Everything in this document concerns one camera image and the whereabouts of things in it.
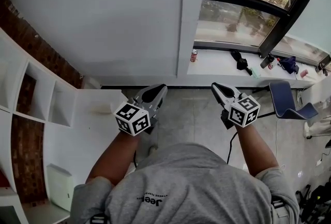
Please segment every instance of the gray t-shirt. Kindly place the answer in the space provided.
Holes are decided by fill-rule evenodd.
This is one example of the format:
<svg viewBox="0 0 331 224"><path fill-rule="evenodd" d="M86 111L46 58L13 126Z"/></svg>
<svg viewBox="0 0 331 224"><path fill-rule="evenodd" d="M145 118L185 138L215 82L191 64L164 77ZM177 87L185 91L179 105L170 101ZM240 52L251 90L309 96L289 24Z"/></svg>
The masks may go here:
<svg viewBox="0 0 331 224"><path fill-rule="evenodd" d="M275 209L276 200L283 206ZM157 150L115 187L103 177L76 186L71 222L90 223L100 213L111 224L297 223L299 207L279 168L253 177L182 143Z"/></svg>

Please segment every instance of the white box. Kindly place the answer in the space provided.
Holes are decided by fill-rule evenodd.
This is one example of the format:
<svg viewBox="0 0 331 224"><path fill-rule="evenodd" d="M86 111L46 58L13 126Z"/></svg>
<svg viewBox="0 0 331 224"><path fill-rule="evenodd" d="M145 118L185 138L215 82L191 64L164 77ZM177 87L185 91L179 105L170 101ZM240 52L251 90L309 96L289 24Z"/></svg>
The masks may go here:
<svg viewBox="0 0 331 224"><path fill-rule="evenodd" d="M118 128L132 136L136 136L151 126L149 113L130 103L123 102L115 111Z"/></svg>
<svg viewBox="0 0 331 224"><path fill-rule="evenodd" d="M49 164L46 170L50 200L59 207L70 211L73 196L72 175L53 164Z"/></svg>
<svg viewBox="0 0 331 224"><path fill-rule="evenodd" d="M246 127L258 119L260 104L249 95L230 105L229 120L233 123Z"/></svg>

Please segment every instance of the blue chair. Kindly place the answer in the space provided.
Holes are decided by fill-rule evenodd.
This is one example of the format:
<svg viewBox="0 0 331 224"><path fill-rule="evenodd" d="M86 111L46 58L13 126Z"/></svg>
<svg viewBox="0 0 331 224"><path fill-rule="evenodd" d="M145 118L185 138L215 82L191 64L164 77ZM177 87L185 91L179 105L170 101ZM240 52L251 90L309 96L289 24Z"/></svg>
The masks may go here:
<svg viewBox="0 0 331 224"><path fill-rule="evenodd" d="M308 120L318 115L315 107L309 102L300 110L295 109L290 84L280 81L269 84L275 114L280 119Z"/></svg>

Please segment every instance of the shelf compartment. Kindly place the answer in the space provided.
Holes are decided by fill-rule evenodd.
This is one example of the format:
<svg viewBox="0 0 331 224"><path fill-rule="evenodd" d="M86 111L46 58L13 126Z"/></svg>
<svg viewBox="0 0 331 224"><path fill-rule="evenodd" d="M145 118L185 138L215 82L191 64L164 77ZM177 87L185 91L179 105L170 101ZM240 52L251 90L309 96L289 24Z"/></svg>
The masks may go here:
<svg viewBox="0 0 331 224"><path fill-rule="evenodd" d="M48 121L64 126L71 126L76 93L59 81L55 82Z"/></svg>
<svg viewBox="0 0 331 224"><path fill-rule="evenodd" d="M21 52L0 37L0 109L13 110L26 61Z"/></svg>
<svg viewBox="0 0 331 224"><path fill-rule="evenodd" d="M40 120L47 120L55 79L32 63L23 77L16 111Z"/></svg>
<svg viewBox="0 0 331 224"><path fill-rule="evenodd" d="M56 224L66 220L70 216L69 211L54 205L50 201L46 201L44 205L37 205L23 209L29 224Z"/></svg>
<svg viewBox="0 0 331 224"><path fill-rule="evenodd" d="M12 114L0 110L0 170L8 180L10 187L16 192L11 162L11 121Z"/></svg>

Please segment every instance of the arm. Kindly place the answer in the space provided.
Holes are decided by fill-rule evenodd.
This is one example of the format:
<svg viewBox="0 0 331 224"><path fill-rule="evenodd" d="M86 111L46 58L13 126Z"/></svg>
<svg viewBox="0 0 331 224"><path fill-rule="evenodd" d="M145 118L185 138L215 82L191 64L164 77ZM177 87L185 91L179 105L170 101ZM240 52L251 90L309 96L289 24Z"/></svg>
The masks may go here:
<svg viewBox="0 0 331 224"><path fill-rule="evenodd" d="M252 125L236 126L244 158L252 176L278 166L275 155Z"/></svg>
<svg viewBox="0 0 331 224"><path fill-rule="evenodd" d="M93 166L86 182L97 176L102 176L113 185L117 185L124 178L132 162L139 139L140 135L133 137L124 132L118 133Z"/></svg>

